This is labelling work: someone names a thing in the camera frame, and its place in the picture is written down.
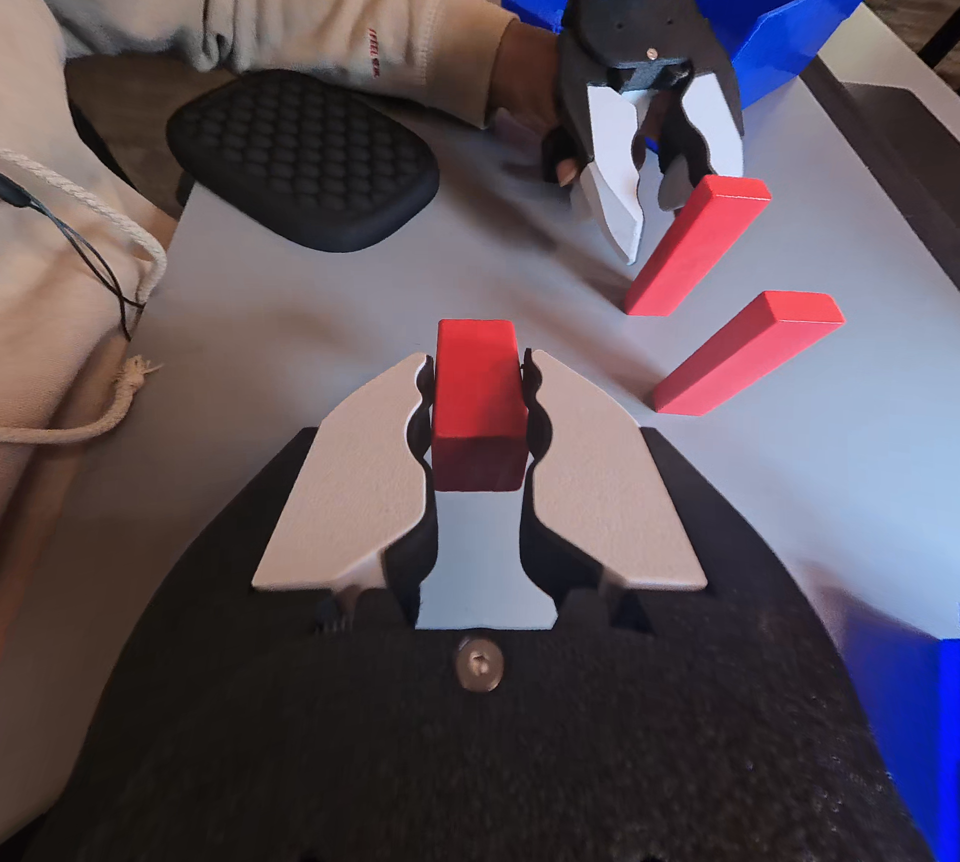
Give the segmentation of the black wrist rest pad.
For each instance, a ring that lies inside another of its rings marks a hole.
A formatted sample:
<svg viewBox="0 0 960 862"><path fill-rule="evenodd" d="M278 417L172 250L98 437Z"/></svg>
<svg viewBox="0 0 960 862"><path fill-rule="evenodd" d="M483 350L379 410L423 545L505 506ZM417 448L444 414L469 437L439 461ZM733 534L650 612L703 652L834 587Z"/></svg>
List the black wrist rest pad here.
<svg viewBox="0 0 960 862"><path fill-rule="evenodd" d="M286 69L190 100L165 136L183 173L267 230L350 254L398 232L438 193L428 144L359 92Z"/></svg>

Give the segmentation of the red wooden arch block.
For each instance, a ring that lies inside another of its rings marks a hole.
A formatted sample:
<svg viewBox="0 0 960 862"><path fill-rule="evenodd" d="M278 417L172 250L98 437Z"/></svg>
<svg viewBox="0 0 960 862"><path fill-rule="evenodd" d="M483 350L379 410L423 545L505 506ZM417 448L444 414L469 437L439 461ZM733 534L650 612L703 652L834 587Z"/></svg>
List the red wooden arch block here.
<svg viewBox="0 0 960 862"><path fill-rule="evenodd" d="M522 487L529 449L520 368L512 322L439 321L431 438L437 492Z"/></svg>

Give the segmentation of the white hoodie drawstring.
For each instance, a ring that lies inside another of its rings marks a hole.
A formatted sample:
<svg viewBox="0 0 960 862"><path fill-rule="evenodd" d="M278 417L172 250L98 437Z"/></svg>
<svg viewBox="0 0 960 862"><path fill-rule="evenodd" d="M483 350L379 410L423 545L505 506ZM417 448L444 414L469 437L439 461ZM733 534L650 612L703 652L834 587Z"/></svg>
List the white hoodie drawstring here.
<svg viewBox="0 0 960 862"><path fill-rule="evenodd" d="M68 180L54 169L7 148L1 149L1 157L10 165L98 214L148 257L149 268L138 282L134 297L129 298L122 289L114 269L85 236L56 216L23 185L6 174L2 175L2 202L14 208L30 208L54 224L91 274L116 299L119 308L119 327L126 341L131 341L133 337L128 311L132 308L139 314L142 313L166 272L166 250L138 222L125 213L115 210L97 195ZM150 364L141 355L131 356L115 376L112 402L98 420L73 428L41 429L6 426L1 430L1 442L3 445L17 447L65 447L83 444L104 436L124 421L147 377L159 368L158 365Z"/></svg>

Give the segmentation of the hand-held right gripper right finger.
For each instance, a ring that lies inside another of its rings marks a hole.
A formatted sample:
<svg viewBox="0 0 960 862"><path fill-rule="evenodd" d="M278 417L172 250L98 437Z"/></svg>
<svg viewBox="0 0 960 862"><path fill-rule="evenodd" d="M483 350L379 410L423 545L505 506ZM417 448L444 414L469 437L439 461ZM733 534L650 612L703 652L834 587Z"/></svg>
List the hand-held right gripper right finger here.
<svg viewBox="0 0 960 862"><path fill-rule="evenodd" d="M707 578L641 428L613 397L528 350L521 559L543 591L699 592Z"/></svg>

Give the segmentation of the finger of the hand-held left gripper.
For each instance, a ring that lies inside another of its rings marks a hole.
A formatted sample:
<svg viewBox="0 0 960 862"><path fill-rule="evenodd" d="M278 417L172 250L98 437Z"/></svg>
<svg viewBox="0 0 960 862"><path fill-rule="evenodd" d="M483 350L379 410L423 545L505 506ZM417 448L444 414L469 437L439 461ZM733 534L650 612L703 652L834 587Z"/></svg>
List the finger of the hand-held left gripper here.
<svg viewBox="0 0 960 862"><path fill-rule="evenodd" d="M742 111L731 73L666 64L651 89L649 142L661 173L660 209L680 210L707 176L743 176Z"/></svg>
<svg viewBox="0 0 960 862"><path fill-rule="evenodd" d="M651 104L649 90L617 92L588 86L593 157L585 167L585 203L610 244L627 263L640 249L644 213L639 201L639 165L634 145Z"/></svg>

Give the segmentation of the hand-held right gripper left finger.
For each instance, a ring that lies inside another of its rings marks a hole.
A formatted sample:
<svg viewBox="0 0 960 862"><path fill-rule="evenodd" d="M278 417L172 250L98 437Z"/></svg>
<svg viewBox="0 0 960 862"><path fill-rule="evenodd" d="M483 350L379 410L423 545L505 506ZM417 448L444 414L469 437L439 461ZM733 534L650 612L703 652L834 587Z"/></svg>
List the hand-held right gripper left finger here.
<svg viewBox="0 0 960 862"><path fill-rule="evenodd" d="M428 525L433 359L415 352L319 424L252 578L260 592L396 590L388 556Z"/></svg>

